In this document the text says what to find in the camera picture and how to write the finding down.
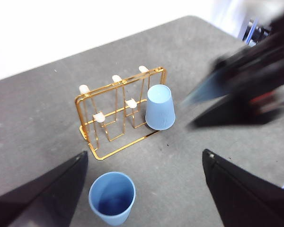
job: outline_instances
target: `wire frame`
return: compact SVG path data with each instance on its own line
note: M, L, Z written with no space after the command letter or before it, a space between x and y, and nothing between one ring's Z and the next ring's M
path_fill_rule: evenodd
M133 140L130 140L131 142L126 143L124 145L122 145L121 147L113 150L113 151L109 151L106 152L105 155L103 156L99 156L98 155L98 151L100 150L101 144L99 142L99 128L104 129L105 132L105 136L107 138L107 140L109 142L112 142L114 140L117 140L118 138L120 138L121 136L131 136L131 135L126 135L126 118L127 117L131 117L132 118L132 124L131 126L134 129L138 129L140 127L142 127L144 125L144 127L146 127L146 122L144 121L143 123L140 124L136 124L135 122L135 114L138 113L139 111L141 111L141 104L143 102L146 102L147 99L142 98L143 95L143 89L145 90L146 86L147 86L147 91L150 88L150 84L151 84L151 77L153 75L158 75L160 74L160 84L165 84L166 81L166 75L167 72L163 67L158 67L158 68L154 68L151 69L147 72L143 72L143 73L139 73L137 75L128 77L126 79L123 79L119 82L116 83L112 83L112 84L108 84L106 86L103 87L99 87L97 89L94 89L92 91L89 91L87 93L81 94L79 96L76 97L75 99L75 105L77 107L77 111L78 111L78 115L79 115L79 119L81 121L81 126L79 127L79 130L83 136L83 138L87 141L88 146L91 150L91 152L93 153L94 157L97 160L104 160L105 158L112 156L113 154L143 140L146 139L147 137L157 133L158 131L152 131L151 133L148 134L144 134L141 135L138 138L133 138ZM142 82L142 88L139 92L139 100L136 101L136 110L130 108L127 104L126 104L126 94L125 94L125 90L129 87L132 86L134 84L136 84L138 81ZM115 90L115 105L114 105L114 109L109 111L108 113L103 113L100 110L98 110L98 107L96 106L95 103L95 98L98 96L101 96L103 94L107 94L108 92L113 92ZM119 95L121 95L122 97L122 106L118 106L118 97ZM90 114L89 114L89 110L92 109L92 112L94 113L98 113L101 114L103 116L105 116L105 119L107 117L112 116L113 117L113 121L111 122L97 122L95 119L95 115L92 115L92 119ZM116 123L117 121L119 121L117 119L117 114L120 113L122 114L122 131L120 134L111 137L110 133L109 133L109 127L111 124Z

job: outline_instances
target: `blue plastic cup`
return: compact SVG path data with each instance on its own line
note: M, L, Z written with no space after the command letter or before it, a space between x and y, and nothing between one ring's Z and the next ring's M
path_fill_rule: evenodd
M109 172L98 177L90 187L89 205L107 224L118 226L126 221L135 197L135 186L127 175Z
M174 103L169 87L163 84L152 86L147 92L145 121L152 129L170 128L176 119Z

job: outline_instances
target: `cup rim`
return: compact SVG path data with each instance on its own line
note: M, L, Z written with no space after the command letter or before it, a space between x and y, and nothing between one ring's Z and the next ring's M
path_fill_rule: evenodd
M153 89L153 87L157 87L157 86L160 86L160 87L163 86L163 87L166 87L166 88L169 90L169 97L167 98L166 101L164 101L164 102L154 102L151 98L149 98L149 95L148 95L149 91L150 91L151 89ZM170 100L170 98L171 98L171 90L170 90L170 88L167 87L165 84L155 84L155 85L151 86L150 89L148 89L148 91L147 91L147 98L148 98L151 102L153 102L153 103L162 104L162 103L165 103L165 102L167 102L168 100Z
M92 201L91 201L91 191L92 191L92 188L93 188L93 186L95 185L95 183L96 183L101 177L103 177L103 176L105 176L105 175L110 175L110 174L119 174L119 175L125 176L125 177L130 181L130 183L131 183L132 186L133 186L133 200L132 200L131 204L130 204L130 205L128 206L128 208L126 208L126 210L124 210L122 213L116 214L116 215L107 215L107 214L101 213L100 211L98 211L98 210L95 208L94 204L93 204ZM95 212L98 216L103 216L103 217L106 217L106 218L112 218L112 217L115 218L115 217L122 216L125 212L128 211L128 209L129 209L130 207L132 207L135 198L136 198L136 187L134 186L134 183L133 183L133 181L131 180L131 178L130 178L128 175L124 174L124 173L116 172L116 171L114 171L114 172L107 172L107 173L105 173L105 174L102 174L101 176L99 176L99 177L94 181L94 183L91 185L91 187L90 187L90 189L89 189L89 205L90 205L91 209L92 209L93 212Z

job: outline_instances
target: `gray table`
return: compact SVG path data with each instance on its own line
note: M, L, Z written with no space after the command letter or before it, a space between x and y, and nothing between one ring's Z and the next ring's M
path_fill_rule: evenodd
M89 208L92 182L108 171L134 181L136 201L123 226L222 226L205 184L201 152L209 148L277 185L284 183L284 116L265 126L188 130L214 101L178 104L209 72L210 63L244 44L196 17L184 17L122 40L0 81L0 195L88 150L74 105L80 84L96 88L137 73L141 64L168 71L174 126L89 166L71 226L106 226Z

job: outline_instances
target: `table surface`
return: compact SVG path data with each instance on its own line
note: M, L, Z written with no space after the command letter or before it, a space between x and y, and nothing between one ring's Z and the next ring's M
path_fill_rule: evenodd
M179 108L216 57L244 45L196 17L183 17L130 37L0 81L0 195L46 173L83 150L74 105L80 84L97 88L141 64L167 69L177 119L166 131L104 161L89 152L85 185L71 226L107 226L91 210L88 191L103 173L120 171L136 186L123 226L222 226L205 183L208 148L276 185L284 184L284 115L264 126L189 129L215 101Z

